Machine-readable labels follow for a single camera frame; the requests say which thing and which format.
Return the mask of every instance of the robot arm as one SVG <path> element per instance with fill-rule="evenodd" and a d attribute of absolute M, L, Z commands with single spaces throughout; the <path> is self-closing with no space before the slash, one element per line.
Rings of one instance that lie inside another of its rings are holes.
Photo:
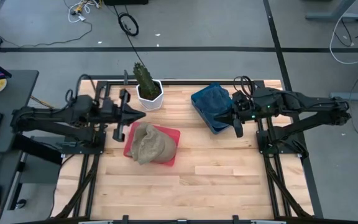
<path fill-rule="evenodd" d="M 66 107 L 59 110 L 25 106 L 13 111 L 11 126 L 16 133 L 41 130 L 72 137 L 86 146 L 92 146 L 98 143 L 94 131 L 95 125 L 117 123 L 113 139 L 123 142 L 125 138 L 122 133 L 123 126 L 130 125 L 146 115 L 141 111 L 133 110 L 127 104 L 130 97 L 131 95 L 126 90 L 121 90 L 120 107 L 110 98 L 105 98 L 103 105 L 100 106 L 89 95 L 77 96 L 68 102 Z"/>
<path fill-rule="evenodd" d="M 215 117 L 215 120 L 234 126 L 237 137 L 242 137 L 242 125 L 272 116 L 293 116 L 302 112 L 317 112 L 309 118 L 294 122 L 283 128 L 277 127 L 274 139 L 281 139 L 322 124 L 343 125 L 350 118 L 346 113 L 349 104 L 341 98 L 313 98 L 302 93 L 281 91 L 274 88 L 258 88 L 252 98 L 238 91 L 232 95 L 232 108 Z"/>

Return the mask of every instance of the blue towel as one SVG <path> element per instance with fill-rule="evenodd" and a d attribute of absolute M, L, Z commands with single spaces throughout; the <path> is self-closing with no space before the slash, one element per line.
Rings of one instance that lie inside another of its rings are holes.
<path fill-rule="evenodd" d="M 227 124 L 214 120 L 216 115 L 225 112 L 231 106 L 231 99 L 227 90 L 220 86 L 209 88 L 203 91 L 203 95 L 195 103 L 195 106 L 201 110 L 214 128 L 227 126 Z"/>

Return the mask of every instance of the potted plant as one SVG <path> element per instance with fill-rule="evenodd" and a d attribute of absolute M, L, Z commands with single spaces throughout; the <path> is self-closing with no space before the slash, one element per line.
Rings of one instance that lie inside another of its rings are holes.
<path fill-rule="evenodd" d="M 164 95 L 161 81 L 154 80 L 141 63 L 135 63 L 134 74 L 138 82 L 136 91 L 141 105 L 147 110 L 159 109 L 162 106 Z"/>

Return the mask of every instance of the gray floor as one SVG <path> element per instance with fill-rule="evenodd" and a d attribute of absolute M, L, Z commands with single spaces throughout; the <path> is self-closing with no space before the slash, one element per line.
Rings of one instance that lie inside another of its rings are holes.
<path fill-rule="evenodd" d="M 306 21 L 304 16 L 306 11 L 328 11 L 337 4 L 338 1 L 270 0 L 281 46 L 327 48 L 334 24 Z M 146 6 L 128 6 L 128 10 L 140 25 L 140 34 L 132 39 L 136 47 L 274 46 L 263 2 L 258 0 L 150 0 Z M 351 12 L 358 12 L 358 1 Z M 85 17 L 93 23 L 92 33 L 76 42 L 43 47 L 130 47 L 116 17 L 105 7 L 101 10 L 92 7 Z M 358 47 L 355 39 L 358 23 L 349 23 L 348 27 L 354 38 L 353 47 Z M 17 45 L 71 39 L 88 29 L 87 24 L 67 21 L 63 0 L 10 0 L 0 11 L 0 35 Z M 337 33 L 340 37 L 346 35 L 342 26 Z M 333 46 L 343 47 L 337 40 Z M 3 47 L 14 46 L 5 43 Z M 248 75 L 253 79 L 282 79 L 274 52 L 140 52 L 139 55 L 155 78 Z M 349 62 L 358 60 L 358 53 L 337 56 Z M 284 53 L 284 58 L 293 90 L 310 96 L 349 91 L 358 76 L 358 64 L 342 65 L 329 53 Z M 131 71 L 136 61 L 133 52 L 0 54 L 0 65 L 6 69 L 39 70 L 34 95 L 56 106 L 64 104 L 66 89 L 73 88 L 82 73 L 119 75 L 124 69 Z M 358 103 L 352 105 L 358 128 Z M 358 220 L 358 135 L 351 123 L 318 127 L 305 132 L 305 137 L 324 217 Z M 27 195 L 49 192 L 53 184 L 43 185 L 42 190 L 31 185 L 26 189 Z M 50 202 L 44 200 L 34 207 L 38 212 L 27 220 L 45 218 Z"/>

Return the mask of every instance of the blue tray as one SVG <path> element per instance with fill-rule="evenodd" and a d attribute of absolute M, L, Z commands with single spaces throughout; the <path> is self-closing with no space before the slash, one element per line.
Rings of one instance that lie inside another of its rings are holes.
<path fill-rule="evenodd" d="M 228 128 L 229 125 L 227 124 L 227 125 L 225 125 L 223 128 L 215 128 L 215 127 L 212 126 L 212 124 L 208 121 L 208 119 L 204 116 L 203 112 L 196 107 L 196 101 L 197 101 L 200 97 L 203 96 L 203 91 L 205 91 L 205 90 L 207 90 L 207 89 L 210 89 L 210 88 L 212 88 L 212 87 L 216 87 L 216 86 L 222 88 L 222 87 L 220 86 L 220 84 L 218 84 L 218 83 L 212 83 L 212 84 L 210 84 L 209 86 L 205 87 L 204 89 L 202 89 L 202 90 L 200 90 L 200 91 L 198 91 L 198 92 L 192 94 L 192 96 L 191 96 L 191 104 L 194 106 L 194 108 L 196 109 L 196 111 L 198 112 L 198 114 L 201 116 L 201 118 L 204 120 L 204 122 L 208 125 L 208 127 L 210 128 L 210 130 L 212 131 L 212 133 L 214 133 L 214 134 L 219 134 L 219 133 L 221 133 L 223 130 L 225 130 L 226 128 Z"/>

